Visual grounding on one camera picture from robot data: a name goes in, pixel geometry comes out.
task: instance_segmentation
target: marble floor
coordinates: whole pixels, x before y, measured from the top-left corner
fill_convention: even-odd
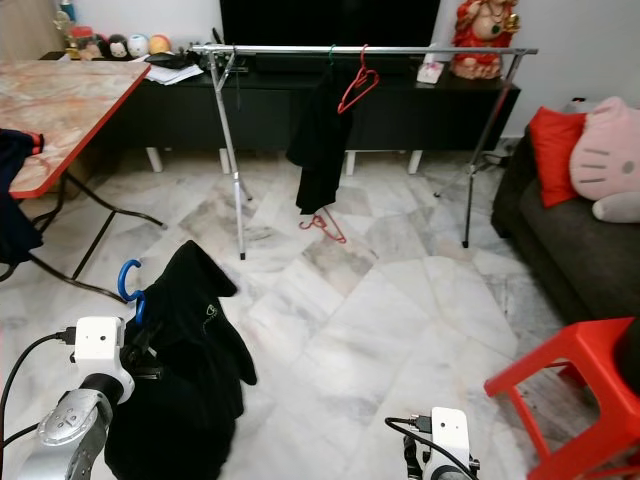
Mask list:
[[[464,184],[440,199],[433,191],[466,156],[425,154],[419,173],[408,176],[406,155],[360,155],[331,207],[348,238],[339,245],[317,229],[298,228],[296,167],[276,154],[241,155],[255,197],[243,209],[242,262],[231,180],[217,159],[165,157],[163,173],[151,173],[134,152],[93,180],[105,199],[170,228],[117,218],[81,280],[115,288],[122,263],[140,258],[143,268],[131,272],[130,283],[144,287],[193,238],[237,282],[240,293],[222,303],[254,356],[259,383],[245,389],[246,413],[225,480],[406,478],[402,437],[383,419],[428,414],[434,406],[467,413],[480,478],[525,478],[536,462],[534,448],[506,402],[487,398],[482,385],[562,324],[489,224],[500,169],[478,176],[472,248],[465,250]],[[37,254],[70,271],[104,216],[86,198],[69,202]],[[0,285],[2,374],[31,341],[78,317],[131,313],[24,264]],[[8,433],[41,418],[77,386],[69,353],[50,342],[29,357],[9,399]],[[559,393],[564,386],[553,375],[534,382],[527,397],[552,445],[585,427],[588,415],[576,412],[593,409],[578,393]],[[30,441],[8,447],[5,478],[14,478]],[[99,460],[92,478],[113,477]]]

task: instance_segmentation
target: gray sofa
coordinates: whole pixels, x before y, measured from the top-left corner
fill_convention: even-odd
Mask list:
[[[576,198],[544,208],[527,131],[500,184],[492,224],[517,245],[567,322],[640,317],[640,224],[600,222],[592,205]]]

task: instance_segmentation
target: television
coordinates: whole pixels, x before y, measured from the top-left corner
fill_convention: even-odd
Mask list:
[[[431,43],[440,0],[221,0],[227,45]]]

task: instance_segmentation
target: red table edge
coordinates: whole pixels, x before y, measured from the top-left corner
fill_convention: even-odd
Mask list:
[[[16,193],[12,193],[11,188],[9,188],[9,193],[11,194],[11,196],[13,198],[37,198],[44,195],[51,188],[51,186],[56,182],[56,180],[60,178],[60,175],[62,175],[62,172],[64,172],[67,169],[67,167],[71,165],[71,162],[73,162],[76,159],[76,157],[82,151],[82,149],[86,147],[87,143],[89,143],[89,141],[96,135],[96,133],[98,133],[100,129],[104,126],[104,124],[107,123],[107,120],[109,120],[113,116],[113,114],[118,110],[118,108],[120,108],[120,105],[122,105],[122,103],[127,98],[129,98],[129,95],[131,95],[131,93],[136,89],[136,87],[140,85],[140,83],[142,82],[142,80],[144,80],[144,77],[147,75],[147,72],[150,69],[151,69],[151,65],[147,64],[147,68],[145,68],[145,70],[140,74],[140,76],[120,96],[120,98],[111,106],[111,108],[107,110],[107,112],[93,126],[93,128],[89,130],[89,132],[78,143],[78,145],[76,145],[75,148],[71,150],[69,155],[67,155],[67,158],[65,158],[64,161],[61,162],[60,165],[58,165],[58,167],[53,171],[51,175],[49,175],[49,177],[42,183],[42,185],[40,185],[35,190],[27,190],[27,191],[21,191]],[[46,145],[47,145],[46,136],[45,136],[44,142],[45,142],[44,144],[46,148]]]

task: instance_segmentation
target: clothes rack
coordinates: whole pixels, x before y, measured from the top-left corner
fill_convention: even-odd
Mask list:
[[[213,80],[213,87],[215,89],[216,94],[216,102],[218,104],[218,113],[220,115],[220,123],[222,124],[222,130],[224,133],[224,139],[227,146],[227,152],[229,156],[229,164],[231,166],[231,173],[233,178],[233,189],[235,196],[235,207],[236,207],[236,222],[238,228],[238,250],[240,253],[240,259],[244,260],[246,258],[246,249],[244,244],[244,230],[242,224],[242,193],[244,193],[247,200],[251,200],[251,195],[247,190],[242,178],[240,177],[240,173],[238,171],[238,164],[236,162],[236,156],[233,149],[233,141],[231,139],[231,131],[229,128],[229,122],[227,120],[227,113],[224,107],[224,101],[222,99],[222,88],[231,73],[231,69],[233,68],[234,62],[238,55],[258,55],[261,53],[271,53],[271,54],[343,54],[343,55],[356,55],[360,54],[362,51],[362,47],[359,46],[350,46],[350,47],[336,47],[336,46],[266,46],[266,45],[194,45],[193,50],[198,53],[209,55],[209,63],[211,66],[211,79]],[[215,55],[216,54],[224,54],[228,53],[231,56],[227,62],[227,65],[220,76],[216,69],[215,63]],[[482,130],[482,134],[478,140],[476,148],[473,152],[473,155],[467,165],[467,176],[468,176],[468,185],[467,185],[467,207],[466,207],[466,220],[465,220],[465,230],[464,230],[464,239],[462,241],[463,247],[467,248],[469,246],[469,231],[470,231],[470,222],[471,222],[471,204],[473,197],[473,181],[476,173],[478,173],[478,161],[480,159],[480,155],[482,150],[484,149],[485,144],[491,134],[491,130],[495,125],[496,119],[500,111],[502,110],[502,106],[507,98],[509,90],[513,85],[513,79],[520,67],[520,63],[525,55],[536,55],[538,53],[537,48],[455,48],[455,47],[442,47],[442,48],[432,48],[432,47],[367,47],[367,54],[376,55],[376,54],[384,54],[384,55],[425,55],[427,53],[438,53],[438,54],[457,54],[457,53],[492,53],[498,54],[501,58],[504,55],[512,55],[513,60],[511,62],[511,66],[509,67],[508,73],[504,78],[502,89],[498,94],[498,98],[491,110],[489,117],[487,118],[487,122]],[[436,196],[439,196],[442,191],[437,192]]]

